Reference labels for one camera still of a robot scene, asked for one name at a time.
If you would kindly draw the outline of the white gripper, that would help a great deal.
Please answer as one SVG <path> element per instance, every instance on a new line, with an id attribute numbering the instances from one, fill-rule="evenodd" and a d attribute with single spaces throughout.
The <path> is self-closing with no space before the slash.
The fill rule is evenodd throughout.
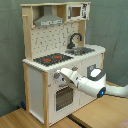
<path id="1" fill-rule="evenodd" d="M 77 71 L 72 71 L 68 68 L 62 68 L 60 70 L 60 74 L 63 76 L 69 87 L 77 89 L 78 78 L 80 77 L 80 74 Z"/>

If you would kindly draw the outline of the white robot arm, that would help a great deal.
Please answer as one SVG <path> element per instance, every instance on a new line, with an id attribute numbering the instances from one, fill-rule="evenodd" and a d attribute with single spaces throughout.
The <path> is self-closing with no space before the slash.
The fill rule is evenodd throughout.
<path id="1" fill-rule="evenodd" d="M 125 87 L 108 85 L 106 83 L 106 73 L 102 69 L 93 69 L 88 77 L 68 68 L 62 68 L 60 73 L 69 87 L 78 89 L 89 96 L 101 98 L 107 94 L 128 98 L 128 85 Z"/>

